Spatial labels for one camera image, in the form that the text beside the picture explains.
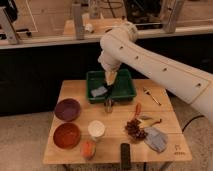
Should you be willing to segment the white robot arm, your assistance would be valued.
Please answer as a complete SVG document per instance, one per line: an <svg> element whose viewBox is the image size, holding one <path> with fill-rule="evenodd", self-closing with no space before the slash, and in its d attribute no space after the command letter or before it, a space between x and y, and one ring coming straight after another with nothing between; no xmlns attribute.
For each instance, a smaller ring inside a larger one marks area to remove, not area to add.
<svg viewBox="0 0 213 171"><path fill-rule="evenodd" d="M100 39L98 62L107 72L122 63L132 67L179 97L213 123L213 74L183 64L135 44L138 29L122 23Z"/></svg>

